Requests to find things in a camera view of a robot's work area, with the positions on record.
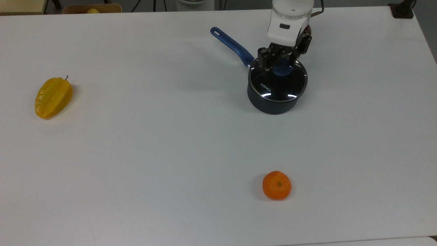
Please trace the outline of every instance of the pot lid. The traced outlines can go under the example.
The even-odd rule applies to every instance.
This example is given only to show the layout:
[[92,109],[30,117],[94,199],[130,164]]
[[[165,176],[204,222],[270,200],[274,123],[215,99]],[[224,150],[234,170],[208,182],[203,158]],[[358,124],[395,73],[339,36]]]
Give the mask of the pot lid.
[[296,61],[294,66],[288,64],[288,57],[265,71],[258,64],[258,59],[250,66],[249,84],[261,97],[273,102],[288,102],[298,98],[305,91],[308,81],[303,65]]

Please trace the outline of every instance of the table surface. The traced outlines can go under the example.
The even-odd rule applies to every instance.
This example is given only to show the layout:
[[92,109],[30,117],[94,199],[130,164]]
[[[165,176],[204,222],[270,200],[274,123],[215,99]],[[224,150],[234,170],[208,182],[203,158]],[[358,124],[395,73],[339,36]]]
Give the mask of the table surface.
[[43,14],[47,0],[0,0],[0,15]]
[[[2,245],[267,246],[437,235],[437,66],[416,19],[327,8],[288,113],[247,68],[270,10],[0,17]],[[34,113],[65,77],[70,104]],[[267,199],[265,174],[293,184]]]

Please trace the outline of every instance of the cardboard box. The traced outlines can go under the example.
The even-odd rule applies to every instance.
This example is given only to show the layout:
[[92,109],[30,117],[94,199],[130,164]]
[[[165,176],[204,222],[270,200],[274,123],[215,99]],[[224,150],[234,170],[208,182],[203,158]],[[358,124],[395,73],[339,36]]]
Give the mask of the cardboard box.
[[67,6],[62,14],[86,14],[90,9],[97,9],[100,13],[121,13],[121,6],[118,4],[87,4]]

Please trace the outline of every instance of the pan handle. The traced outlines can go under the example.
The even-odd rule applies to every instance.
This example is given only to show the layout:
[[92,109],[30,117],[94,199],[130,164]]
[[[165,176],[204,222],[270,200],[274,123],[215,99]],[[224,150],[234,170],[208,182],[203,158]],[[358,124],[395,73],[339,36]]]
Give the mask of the pan handle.
[[211,28],[211,34],[220,40],[222,43],[226,44],[231,50],[233,50],[241,58],[246,67],[250,67],[255,58],[245,49],[241,44],[237,43],[226,33],[217,27]]

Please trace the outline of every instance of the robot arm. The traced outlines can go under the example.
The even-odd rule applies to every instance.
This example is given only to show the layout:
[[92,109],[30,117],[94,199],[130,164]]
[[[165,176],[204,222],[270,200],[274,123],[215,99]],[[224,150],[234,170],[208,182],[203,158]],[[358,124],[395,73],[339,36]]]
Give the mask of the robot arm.
[[290,55],[289,64],[294,65],[305,54],[311,42],[308,23],[314,0],[273,0],[267,38],[268,48],[258,49],[258,63],[268,71],[283,56]]

